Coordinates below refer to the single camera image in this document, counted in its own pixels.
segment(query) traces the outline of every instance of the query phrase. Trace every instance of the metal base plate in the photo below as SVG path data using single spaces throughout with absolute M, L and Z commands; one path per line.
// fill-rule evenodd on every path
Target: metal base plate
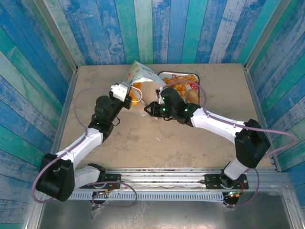
M 206 189 L 224 189 L 220 175 L 219 174 L 206 174 L 204 175 L 204 180 L 205 180 L 205 187 Z M 238 179 L 237 183 L 233 185 L 231 188 L 225 188 L 227 191 L 228 189 L 248 189 L 248 180 L 247 176 L 245 174 L 241 174 Z

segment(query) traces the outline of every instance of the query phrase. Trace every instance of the striped wooden panel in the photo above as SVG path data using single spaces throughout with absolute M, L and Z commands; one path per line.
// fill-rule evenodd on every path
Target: striped wooden panel
M 267 126 L 287 131 L 297 141 L 277 153 L 305 205 L 305 1 L 291 0 L 250 69 Z M 275 148 L 291 142 L 271 134 Z
M 31 201 L 31 184 L 0 175 L 1 187 L 0 199 L 30 203 Z
M 208 0 L 190 0 L 181 63 L 195 63 Z
M 51 151 L 53 142 L 14 110 L 0 101 L 0 125 L 23 138 L 44 153 Z
M 95 53 L 101 64 L 112 64 L 96 0 L 78 0 Z
M 133 0 L 115 0 L 127 64 L 140 61 Z
M 285 21 L 289 17 L 290 13 L 294 9 L 297 2 L 298 2 L 298 0 L 291 0 L 290 3 L 288 4 L 288 6 L 286 7 L 286 9 L 283 12 L 281 18 L 279 19 L 278 23 L 276 24 L 276 26 L 272 30 L 270 36 L 268 37 L 268 39 L 265 42 L 263 48 L 261 49 L 261 51 L 259 52 L 256 60 L 254 61 L 253 65 L 250 69 L 251 75 L 253 75 L 254 71 L 256 70 L 257 65 L 259 64 L 259 62 L 261 61 L 263 56 L 266 54 L 267 49 L 269 48 L 270 44 L 272 43 L 272 41 L 274 40 L 274 38 L 276 37 L 276 35 L 280 31 L 280 29 L 282 28 L 283 24 L 285 23 Z
M 0 199 L 0 223 L 14 224 L 12 229 L 18 228 L 18 224 L 22 224 L 24 221 L 28 207 L 28 203 Z
M 41 112 L 54 127 L 58 126 L 59 116 L 56 112 L 1 52 L 0 75 Z
M 31 63 L 33 68 L 40 76 L 50 77 L 59 85 L 66 93 L 68 91 L 68 84 L 55 70 L 48 65 L 48 62 L 41 59 L 34 48 L 29 44 L 27 38 L 23 35 L 16 23 L 12 20 L 7 11 L 0 3 L 0 26 L 8 34 L 11 40 L 15 43 L 22 54 Z
M 46 0 L 80 65 L 244 63 L 278 2 Z
M 236 28 L 245 0 L 227 1 L 209 63 L 221 63 Z
M 32 184 L 39 169 L 25 161 L 0 150 L 0 174 Z
M 68 61 L 66 60 L 66 57 L 64 56 L 64 54 L 61 51 L 61 48 L 59 46 L 59 44 L 57 43 L 57 41 L 55 40 L 51 30 L 49 29 L 47 23 L 45 22 L 43 16 L 41 15 L 39 9 L 37 8 L 37 6 L 34 3 L 34 0 L 28 0 L 27 2 L 23 1 L 24 4 L 26 4 L 27 9 L 28 10 L 32 10 L 37 19 L 39 20 L 41 26 L 43 27 L 43 30 L 47 33 L 50 41 L 52 42 L 54 48 L 56 49 L 58 55 L 61 57 L 61 60 L 63 61 L 63 63 L 65 64 L 66 68 L 68 69 L 68 71 L 70 72 L 70 75 L 72 75 L 72 69 L 69 66 Z
M 0 229 L 20 229 L 71 80 L 33 0 L 0 2 Z
M 171 2 L 167 63 L 181 63 L 189 0 Z
M 96 55 L 86 23 L 81 14 L 81 8 L 78 1 L 58 0 L 58 2 L 61 4 L 61 8 L 68 20 L 75 40 L 85 59 L 85 63 L 88 65 L 99 64 L 99 59 Z
M 139 43 L 140 62 L 153 63 L 153 12 L 152 2 L 134 0 L 135 21 Z
M 97 4 L 101 13 L 102 23 L 107 37 L 112 63 L 125 64 L 126 59 L 119 18 L 115 7 L 115 0 L 97 0 Z
M 45 81 L 38 75 L 28 60 L 20 52 L 14 42 L 0 27 L 0 50 L 10 60 L 10 62 L 19 70 L 19 72 L 32 84 L 32 86 L 49 101 L 54 111 L 60 115 L 62 105 L 64 104 L 65 93 L 57 86 L 53 78 L 44 77 Z
M 282 25 L 280 31 L 277 33 L 276 37 L 269 45 L 265 55 L 261 58 L 260 62 L 258 63 L 252 77 L 253 82 L 256 83 L 257 80 L 261 80 L 261 75 L 265 68 L 267 67 L 268 63 L 272 60 L 275 56 L 275 53 L 278 51 L 278 48 L 282 45 L 288 34 L 294 28 L 296 22 L 302 16 L 302 12 L 305 9 L 305 2 L 303 0 L 299 0 L 298 3 L 295 5 L 294 9 L 290 13 L 289 17 Z
M 246 43 L 241 50 L 239 57 L 237 59 L 238 63 L 245 63 L 248 59 L 249 54 L 253 50 L 257 40 L 259 39 L 261 33 L 263 32 L 266 24 L 270 20 L 277 4 L 280 0 L 266 0 L 260 14 L 258 15 L 255 24 L 247 38 Z
M 69 23 L 61 9 L 58 0 L 44 0 L 47 4 L 49 12 L 52 14 L 54 21 L 57 22 L 58 29 L 62 37 L 66 41 L 66 45 L 75 61 L 77 66 L 85 65 L 85 60 L 71 31 Z
M 2 76 L 0 76 L 0 100 L 36 127 L 50 140 L 54 140 L 56 128 Z
M 226 0 L 209 0 L 205 11 L 195 63 L 209 62 L 226 3 Z
M 152 0 L 153 62 L 167 63 L 170 0 Z
M 227 47 L 223 63 L 236 62 L 265 0 L 247 0 Z
M 63 74 L 66 72 L 60 69 L 60 67 L 56 65 L 56 63 L 54 62 L 54 60 L 52 59 L 52 57 L 44 47 L 41 38 L 36 34 L 36 31 L 31 27 L 30 23 L 27 21 L 26 17 L 22 14 L 22 12 L 19 10 L 15 2 L 11 0 L 3 0 L 1 1 L 1 9 L 7 11 L 7 13 L 10 15 L 9 20 L 13 20 L 14 23 L 16 24 L 15 26 L 7 29 L 10 29 L 12 30 L 12 33 L 15 33 L 16 30 L 15 27 L 18 27 L 18 29 L 23 33 L 23 35 L 27 39 L 27 42 L 24 43 L 23 45 L 29 43 L 29 45 L 31 45 L 33 49 L 36 51 L 38 56 L 46 62 L 46 64 L 49 67 L 49 70 L 53 71 L 54 75 L 57 74 L 59 76 L 58 78 L 62 80 L 62 82 L 64 83 L 67 89 L 68 83 L 65 80 L 65 77 L 63 76 Z
M 298 60 L 292 69 L 283 77 L 278 85 L 270 92 L 261 104 L 262 111 L 266 115 L 273 106 L 286 94 L 286 92 L 305 75 L 305 54 Z
M 37 36 L 39 37 L 40 41 L 42 42 L 44 48 L 47 50 L 51 58 L 53 59 L 54 63 L 56 64 L 57 68 L 62 73 L 62 76 L 65 80 L 69 83 L 72 75 L 71 68 L 67 68 L 64 64 L 62 58 L 59 56 L 57 50 L 55 49 L 54 45 L 52 44 L 51 40 L 49 39 L 46 31 L 43 29 L 41 23 L 39 22 L 38 18 L 36 17 L 34 11 L 32 10 L 28 1 L 24 0 L 15 0 L 16 5 L 14 4 L 14 12 L 15 7 L 19 7 L 19 10 L 25 16 L 27 21 L 29 22 L 30 26 L 33 28 Z
M 22 229 L 23 224 L 17 224 L 17 223 L 7 223 L 3 224 L 0 223 L 0 229 Z

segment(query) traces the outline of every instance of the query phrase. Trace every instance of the black bracket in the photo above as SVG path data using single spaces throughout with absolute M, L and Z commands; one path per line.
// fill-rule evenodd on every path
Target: black bracket
M 206 174 L 204 175 L 204 180 L 199 182 L 205 183 L 206 189 L 225 189 L 227 191 L 230 189 L 249 189 L 247 176 L 245 174 L 241 174 L 237 180 L 233 180 L 230 187 L 226 187 L 223 177 L 220 174 Z

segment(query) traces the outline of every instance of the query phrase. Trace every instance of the snack bag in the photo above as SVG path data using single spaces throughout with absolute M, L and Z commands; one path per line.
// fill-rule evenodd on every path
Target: snack bag
M 140 91 L 131 88 L 129 93 L 129 96 L 132 98 L 132 107 L 129 111 L 138 113 L 141 116 L 147 115 L 144 111 L 145 106 L 153 101 L 159 100 L 156 89 L 165 86 L 165 82 L 157 74 L 137 61 L 133 62 L 124 81 L 130 86 L 136 87 L 142 91 L 141 101 L 139 101 L 141 98 Z

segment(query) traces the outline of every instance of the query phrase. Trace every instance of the gray floor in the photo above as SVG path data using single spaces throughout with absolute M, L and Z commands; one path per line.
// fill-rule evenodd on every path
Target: gray floor
M 252 193 L 245 193 L 241 202 Z M 138 202 L 132 208 L 106 208 L 94 221 L 88 201 L 46 204 L 41 229 L 288 229 L 283 198 L 261 192 L 246 206 L 228 209 L 210 202 Z

